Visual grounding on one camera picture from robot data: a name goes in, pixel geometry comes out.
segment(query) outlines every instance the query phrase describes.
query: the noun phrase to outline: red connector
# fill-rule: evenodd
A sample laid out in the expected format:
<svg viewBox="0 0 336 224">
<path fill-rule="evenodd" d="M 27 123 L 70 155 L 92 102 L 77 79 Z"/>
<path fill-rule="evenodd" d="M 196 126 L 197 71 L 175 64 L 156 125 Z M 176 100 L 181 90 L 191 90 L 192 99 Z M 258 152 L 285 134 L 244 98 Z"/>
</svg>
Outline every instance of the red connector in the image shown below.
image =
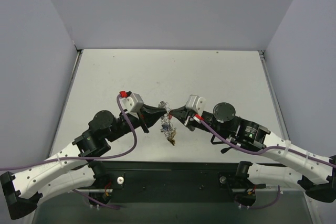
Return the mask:
<svg viewBox="0 0 336 224">
<path fill-rule="evenodd" d="M 199 114 L 196 114 L 195 117 L 201 121 L 203 121 L 204 119 L 199 115 Z"/>
<path fill-rule="evenodd" d="M 126 91 L 120 91 L 119 94 L 120 94 L 120 96 L 121 96 L 122 98 L 126 98 L 126 97 L 128 97 L 128 94 L 127 94 Z"/>
<path fill-rule="evenodd" d="M 196 114 L 193 118 L 197 123 L 201 123 L 204 120 L 199 114 Z"/>
</svg>

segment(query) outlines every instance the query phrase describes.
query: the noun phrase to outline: white panel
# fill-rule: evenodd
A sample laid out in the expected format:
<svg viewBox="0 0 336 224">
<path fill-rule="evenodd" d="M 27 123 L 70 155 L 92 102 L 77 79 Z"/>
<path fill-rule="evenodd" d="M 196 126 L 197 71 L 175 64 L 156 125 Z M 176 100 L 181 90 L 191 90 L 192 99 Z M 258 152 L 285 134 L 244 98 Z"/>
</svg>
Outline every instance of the white panel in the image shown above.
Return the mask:
<svg viewBox="0 0 336 224">
<path fill-rule="evenodd" d="M 336 0 L 293 0 L 266 50 L 266 64 L 294 144 L 336 154 Z M 335 222 L 336 201 L 319 203 Z"/>
<path fill-rule="evenodd" d="M 78 48 L 265 49 L 292 0 L 51 0 Z"/>
<path fill-rule="evenodd" d="M 50 0 L 0 0 L 1 167 L 44 160 L 76 59 Z M 11 221 L 0 189 L 0 222 Z"/>
<path fill-rule="evenodd" d="M 212 112 L 219 102 L 231 103 L 237 115 L 268 127 L 280 135 L 275 110 L 258 52 L 195 50 L 85 49 L 55 141 L 53 154 L 88 128 L 100 110 L 119 115 L 116 96 L 120 90 L 142 95 L 145 104 L 169 102 L 172 108 L 186 103 L 190 94 L 207 99 L 205 110 Z M 177 120 L 176 145 L 160 132 L 160 123 L 141 129 L 137 148 L 118 160 L 180 162 L 271 162 L 235 150 L 225 155 L 225 145 L 212 145 L 209 133 L 190 132 Z M 132 134 L 111 143 L 106 155 L 126 151 Z"/>
</svg>

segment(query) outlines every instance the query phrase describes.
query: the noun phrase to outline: small object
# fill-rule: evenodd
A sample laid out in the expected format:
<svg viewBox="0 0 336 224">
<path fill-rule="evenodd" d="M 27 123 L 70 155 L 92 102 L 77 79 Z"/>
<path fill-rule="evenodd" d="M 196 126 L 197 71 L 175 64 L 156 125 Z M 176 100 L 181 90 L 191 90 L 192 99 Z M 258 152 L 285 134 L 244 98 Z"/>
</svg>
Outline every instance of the small object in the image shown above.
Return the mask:
<svg viewBox="0 0 336 224">
<path fill-rule="evenodd" d="M 166 139 L 172 144 L 175 145 L 175 135 L 176 135 L 176 128 L 173 127 L 173 124 L 171 122 L 171 115 L 169 115 L 170 108 L 169 108 L 169 103 L 167 102 L 160 102 L 158 105 L 159 108 L 166 109 L 167 113 L 165 113 L 161 117 L 161 129 L 160 131 L 164 133 L 164 136 Z"/>
<path fill-rule="evenodd" d="M 122 98 L 126 98 L 126 97 L 128 97 L 126 91 L 120 91 L 119 94 L 120 94 L 120 96 L 121 96 Z"/>
<path fill-rule="evenodd" d="M 252 206 L 256 202 L 256 194 L 237 193 L 235 195 L 235 201 L 243 206 Z"/>
<path fill-rule="evenodd" d="M 204 119 L 199 115 L 196 114 L 193 119 L 197 122 L 197 123 L 201 123 L 201 121 L 203 121 Z"/>
<path fill-rule="evenodd" d="M 109 193 L 107 192 L 107 190 L 109 189 L 109 188 L 111 188 L 111 186 L 112 186 L 112 181 L 110 180 L 110 182 L 105 186 L 105 188 L 104 188 L 104 190 L 105 190 L 105 195 L 108 197 L 108 196 L 110 196 L 109 195 Z"/>
<path fill-rule="evenodd" d="M 219 182 L 220 182 L 221 184 L 225 184 L 225 183 L 226 183 L 226 177 L 224 177 L 224 176 L 220 177 L 220 178 L 219 178 Z"/>
<path fill-rule="evenodd" d="M 215 142 L 215 138 L 216 138 L 216 136 L 215 136 L 215 135 L 212 135 L 211 140 L 210 140 L 210 142 L 211 142 L 212 144 L 223 144 L 222 141 L 217 141 L 217 142 Z"/>
<path fill-rule="evenodd" d="M 61 166 L 61 168 L 63 169 L 63 164 L 62 164 L 62 161 L 59 159 L 59 156 L 58 156 L 58 154 L 56 153 L 56 158 L 57 158 L 57 160 L 58 160 L 58 163 L 60 164 L 60 166 Z"/>
<path fill-rule="evenodd" d="M 190 116 L 188 115 L 188 116 L 187 116 L 187 119 L 186 119 L 185 122 L 184 122 L 184 126 L 188 126 L 189 121 L 190 121 Z"/>
<path fill-rule="evenodd" d="M 232 149 L 232 147 L 228 147 L 228 148 L 224 148 L 224 149 L 221 149 L 221 153 L 222 154 L 225 154 L 225 153 L 227 153 L 229 150 L 231 150 Z"/>
<path fill-rule="evenodd" d="M 251 191 L 249 191 L 247 194 L 251 195 L 254 194 L 256 192 L 257 186 L 254 186 L 253 189 Z"/>
<path fill-rule="evenodd" d="M 117 179 L 117 183 L 118 183 L 118 185 L 122 185 L 122 184 L 124 184 L 124 178 L 123 178 L 123 177 L 119 177 L 119 178 Z"/>
</svg>

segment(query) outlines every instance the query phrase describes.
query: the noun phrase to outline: round motor cap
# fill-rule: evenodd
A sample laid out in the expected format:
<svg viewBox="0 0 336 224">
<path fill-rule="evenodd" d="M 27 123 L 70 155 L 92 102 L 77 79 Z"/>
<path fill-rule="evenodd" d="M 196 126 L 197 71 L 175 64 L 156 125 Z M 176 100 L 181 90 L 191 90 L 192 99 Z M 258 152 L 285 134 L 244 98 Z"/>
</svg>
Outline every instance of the round motor cap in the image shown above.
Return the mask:
<svg viewBox="0 0 336 224">
<path fill-rule="evenodd" d="M 217 122 L 225 123 L 231 121 L 235 117 L 236 110 L 231 104 L 221 102 L 214 107 L 213 115 Z"/>
</svg>

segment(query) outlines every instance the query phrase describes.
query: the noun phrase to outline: white table surface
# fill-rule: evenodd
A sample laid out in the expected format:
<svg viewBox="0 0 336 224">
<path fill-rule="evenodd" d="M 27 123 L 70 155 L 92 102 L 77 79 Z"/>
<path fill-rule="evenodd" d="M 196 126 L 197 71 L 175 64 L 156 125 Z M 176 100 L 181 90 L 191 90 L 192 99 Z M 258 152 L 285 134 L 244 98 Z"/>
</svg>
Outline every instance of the white table surface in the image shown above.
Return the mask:
<svg viewBox="0 0 336 224">
<path fill-rule="evenodd" d="M 217 103 L 228 102 L 238 116 L 281 135 L 256 51 L 85 49 L 51 154 L 85 131 L 98 111 L 109 110 L 118 116 L 116 96 L 121 90 L 140 94 L 145 104 L 152 106 L 165 101 L 171 108 L 179 108 L 190 94 L 205 97 L 209 112 Z M 274 163 L 235 150 L 221 154 L 226 145 L 212 145 L 211 134 L 190 132 L 176 119 L 173 123 L 177 128 L 175 146 L 160 132 L 158 121 L 149 134 L 137 129 L 137 148 L 114 160 Z M 133 145 L 132 134 L 109 144 L 112 148 L 105 156 L 124 152 Z"/>
</svg>

